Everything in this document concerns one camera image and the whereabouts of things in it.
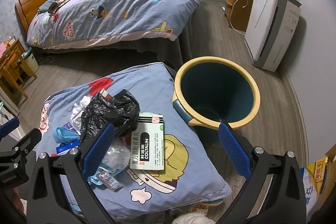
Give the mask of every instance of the white air purifier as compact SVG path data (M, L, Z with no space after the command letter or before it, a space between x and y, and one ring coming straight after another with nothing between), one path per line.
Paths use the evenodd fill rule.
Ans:
M296 0L253 0L245 34L253 66L276 71L295 32L300 6Z

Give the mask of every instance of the metal bolt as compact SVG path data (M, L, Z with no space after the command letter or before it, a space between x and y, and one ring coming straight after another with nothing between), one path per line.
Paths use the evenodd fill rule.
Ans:
M46 152L42 152L42 153L39 155L39 158L40 158L40 159L44 159L46 156L47 156L47 153L46 153Z
M262 154L264 152L264 149L262 147L259 147L259 146L256 147L254 150L257 154Z
M290 158L294 158L294 157L295 157L295 154L294 154L292 151L288 151L288 152L287 152L287 155L288 155Z
M78 148L71 148L69 152L71 155L76 155L78 152Z

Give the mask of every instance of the trash can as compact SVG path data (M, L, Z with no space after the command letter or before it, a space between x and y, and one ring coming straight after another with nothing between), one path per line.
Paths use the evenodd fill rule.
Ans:
M27 65L31 68L31 70L33 72L36 72L39 68L39 65L36 62L36 59L33 55L33 50L31 47L29 47L23 54L22 57L24 58L24 60L26 61ZM20 65L20 67L24 70L24 68L21 65L21 61L18 61L18 64Z
M238 129L256 116L260 92L251 75L236 63L199 57L177 72L173 106L190 126L217 130L227 122Z

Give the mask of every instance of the gray wood floor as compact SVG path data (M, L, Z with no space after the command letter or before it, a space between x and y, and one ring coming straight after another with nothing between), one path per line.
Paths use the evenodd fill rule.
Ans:
M247 126L237 130L237 133L245 136L253 146L262 146L268 153L283 155L286 151L293 151L300 167L304 166L304 142L289 87L279 73L260 70L250 64L244 48L244 37L228 27L222 6L225 6L224 0L201 0L193 17L193 39L190 45L193 57L222 57L245 68L259 86L261 106L257 116ZM29 80L25 87L29 98L19 105L31 128L39 126L41 108L49 95L133 65L156 60L154 53L113 49L53 56L56 60L40 65L38 78L35 81L32 78ZM232 195L225 203L209 210L208 217L217 221L236 197L245 179L234 170L216 132L203 128L197 128L197 132L214 166L232 188ZM251 215L257 213L264 192L265 189Z

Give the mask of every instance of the cartoon print blanket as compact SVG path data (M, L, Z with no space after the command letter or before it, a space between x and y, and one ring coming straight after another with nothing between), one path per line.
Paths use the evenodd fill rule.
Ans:
M200 0L70 0L38 14L27 44L44 49L88 48L141 38L177 39Z
M109 75L90 84L62 90L45 102L40 130L41 152L56 153L52 131L66 124L74 103L105 88L111 95L128 89L138 100L141 112L161 113L164 117L165 170L154 172L125 169L116 176L124 185L118 192L93 186L93 191L115 219L132 218L201 201L213 201L231 194L231 188L209 160L195 132L172 106L174 82L162 63L141 65ZM77 204L66 177L62 176L71 204Z

